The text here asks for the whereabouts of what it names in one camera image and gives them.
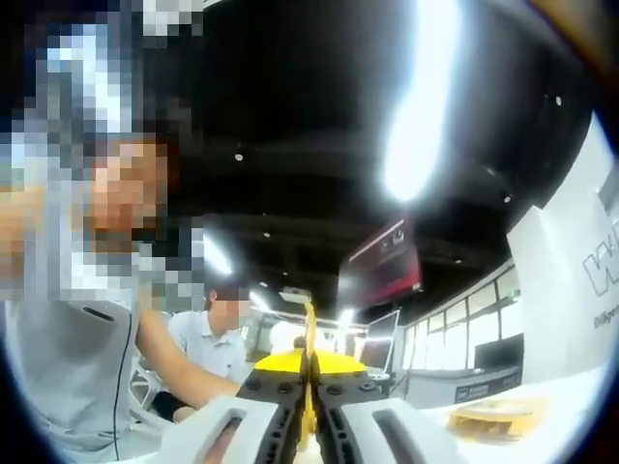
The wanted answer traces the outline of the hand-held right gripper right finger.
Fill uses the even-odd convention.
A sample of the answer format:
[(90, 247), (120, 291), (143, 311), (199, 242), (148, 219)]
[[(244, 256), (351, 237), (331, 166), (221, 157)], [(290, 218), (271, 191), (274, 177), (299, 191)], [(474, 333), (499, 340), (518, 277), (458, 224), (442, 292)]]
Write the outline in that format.
[(458, 463), (455, 438), (362, 370), (312, 376), (315, 436), (325, 463)]

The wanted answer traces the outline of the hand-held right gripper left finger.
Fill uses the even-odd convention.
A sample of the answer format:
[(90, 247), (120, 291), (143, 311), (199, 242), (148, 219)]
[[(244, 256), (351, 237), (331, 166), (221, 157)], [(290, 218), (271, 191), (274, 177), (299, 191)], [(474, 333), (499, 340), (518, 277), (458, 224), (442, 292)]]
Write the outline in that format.
[(220, 396), (162, 437), (163, 463), (203, 463), (220, 434), (237, 423), (222, 463), (291, 463), (302, 436), (305, 392), (298, 371), (267, 370), (263, 359), (235, 397)]

